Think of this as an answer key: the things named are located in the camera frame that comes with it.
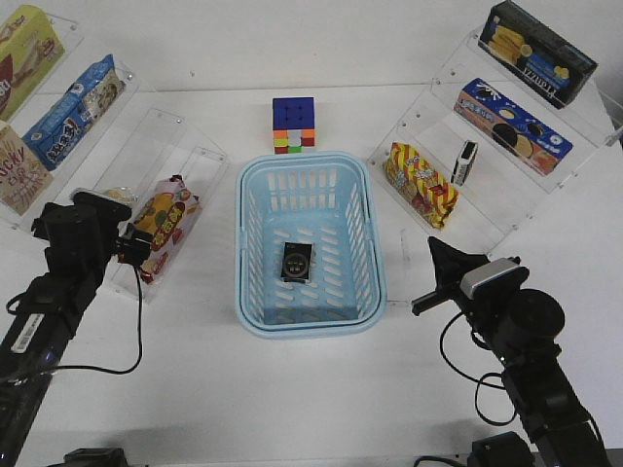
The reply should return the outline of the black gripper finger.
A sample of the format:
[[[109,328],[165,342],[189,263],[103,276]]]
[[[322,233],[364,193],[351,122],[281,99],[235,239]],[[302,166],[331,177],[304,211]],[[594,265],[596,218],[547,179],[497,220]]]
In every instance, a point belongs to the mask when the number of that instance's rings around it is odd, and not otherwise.
[[[487,263],[486,255],[464,253],[435,236],[430,236],[427,243],[437,287],[460,283],[465,274]]]

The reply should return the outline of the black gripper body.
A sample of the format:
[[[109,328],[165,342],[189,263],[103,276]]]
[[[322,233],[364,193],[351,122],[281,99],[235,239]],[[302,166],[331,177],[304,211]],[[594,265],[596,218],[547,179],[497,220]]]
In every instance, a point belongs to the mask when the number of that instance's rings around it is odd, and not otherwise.
[[[50,272],[104,272],[114,253],[119,224],[131,208],[119,199],[95,191],[76,191],[71,203],[45,204],[31,231],[46,240]]]
[[[425,311],[453,300],[458,295],[459,284],[462,278],[470,271],[483,266],[486,257],[452,261],[434,260],[435,289],[419,298],[412,300],[412,312],[420,316]]]

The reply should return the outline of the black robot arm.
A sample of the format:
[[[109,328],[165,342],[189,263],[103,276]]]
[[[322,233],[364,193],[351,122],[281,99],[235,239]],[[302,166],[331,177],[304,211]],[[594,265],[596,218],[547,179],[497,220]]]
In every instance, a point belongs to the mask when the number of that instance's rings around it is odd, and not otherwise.
[[[427,241],[435,289],[412,302],[412,312],[454,302],[473,342],[502,366],[502,387],[547,466],[607,466],[595,419],[582,406],[558,362],[555,338],[565,326],[560,304],[525,287],[530,275],[517,257],[491,261],[432,236]]]
[[[47,272],[17,295],[1,342],[1,463],[13,466],[48,391],[52,374],[103,282],[130,207],[79,190],[68,205],[49,202],[33,221],[47,241]]]

